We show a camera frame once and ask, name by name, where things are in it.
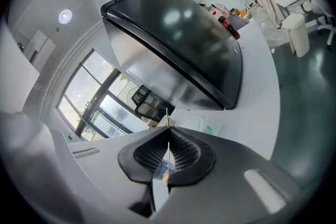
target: bottle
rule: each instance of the bottle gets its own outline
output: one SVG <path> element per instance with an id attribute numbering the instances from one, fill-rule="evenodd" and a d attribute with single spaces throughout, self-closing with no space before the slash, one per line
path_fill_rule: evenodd
<path id="1" fill-rule="evenodd" d="M 235 39 L 238 39 L 240 37 L 240 34 L 238 31 L 236 31 L 231 23 L 226 19 L 224 16 L 221 16 L 218 21 L 233 35 Z"/>

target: metal rod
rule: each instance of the metal rod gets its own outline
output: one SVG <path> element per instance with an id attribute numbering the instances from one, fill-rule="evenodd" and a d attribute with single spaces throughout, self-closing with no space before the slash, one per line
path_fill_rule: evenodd
<path id="1" fill-rule="evenodd" d="M 170 126 L 169 126 L 168 108 L 166 108 L 166 114 L 167 114 L 167 125 L 168 125 L 168 129 L 170 129 Z"/>

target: window frame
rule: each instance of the window frame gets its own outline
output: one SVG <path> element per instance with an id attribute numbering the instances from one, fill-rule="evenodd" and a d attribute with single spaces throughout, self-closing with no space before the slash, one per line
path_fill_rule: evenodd
<path id="1" fill-rule="evenodd" d="M 102 130 L 100 130 L 98 127 L 96 127 L 93 123 L 91 123 L 91 119 L 94 115 L 94 113 L 97 111 L 99 111 L 100 109 L 100 104 L 101 102 L 104 100 L 104 98 L 108 95 L 110 98 L 112 98 L 113 100 L 115 100 L 116 103 L 118 103 L 119 105 L 121 105 L 124 109 L 126 109 L 128 112 L 132 113 L 133 115 L 135 115 L 138 119 L 141 120 L 141 117 L 139 117 L 138 115 L 135 114 L 135 111 L 133 109 L 131 109 L 127 104 L 125 104 L 123 101 L 121 101 L 117 96 L 115 96 L 113 93 L 111 93 L 109 91 L 109 88 L 111 87 L 111 85 L 114 83 L 114 81 L 119 77 L 119 75 L 121 74 L 121 72 L 114 66 L 113 71 L 107 76 L 107 78 L 105 79 L 105 81 L 103 83 L 99 82 L 99 80 L 97 78 L 94 77 L 94 75 L 84 66 L 85 61 L 94 53 L 97 52 L 103 59 L 105 59 L 109 64 L 111 64 L 105 57 L 103 57 L 98 51 L 96 51 L 95 49 L 92 49 L 86 56 L 85 58 L 79 63 L 78 67 L 75 69 L 75 71 L 73 72 L 73 74 L 71 75 L 71 77 L 69 78 L 67 84 L 65 85 L 64 89 L 62 90 L 61 96 L 59 98 L 59 101 L 56 105 L 56 109 L 59 112 L 59 114 L 61 115 L 61 117 L 65 120 L 65 122 L 68 124 L 68 126 L 73 130 L 73 132 L 79 136 L 82 140 L 86 140 L 84 137 L 81 136 L 83 130 L 85 129 L 86 125 L 90 126 L 92 129 L 94 129 L 96 132 L 98 132 L 101 136 L 103 136 L 104 138 L 110 138 L 105 132 L 103 132 Z M 69 85 L 71 84 L 72 80 L 74 79 L 74 77 L 76 76 L 76 74 L 78 73 L 79 69 L 83 67 L 85 69 L 85 71 L 89 74 L 89 76 L 91 76 L 98 84 L 99 84 L 99 89 L 97 90 L 97 92 L 93 95 L 92 99 L 89 101 L 86 109 L 84 110 L 83 115 L 80 114 L 80 111 L 75 107 L 75 105 L 71 102 L 71 100 L 69 99 L 69 97 L 66 95 L 66 91 L 69 87 Z M 80 121 L 77 125 L 77 128 L 75 129 L 72 124 L 68 121 L 68 119 L 66 118 L 66 116 L 61 112 L 59 106 L 60 103 L 63 99 L 63 97 L 68 101 L 68 103 L 71 105 L 71 107 L 75 110 L 75 112 L 78 114 Z M 108 121 L 110 121 L 110 123 L 112 125 L 117 126 L 119 129 L 121 129 L 123 132 L 125 132 L 126 134 L 130 134 L 133 133 L 131 130 L 129 130 L 127 127 L 123 126 L 121 123 L 117 122 L 115 119 L 113 119 L 111 116 L 108 115 Z"/>

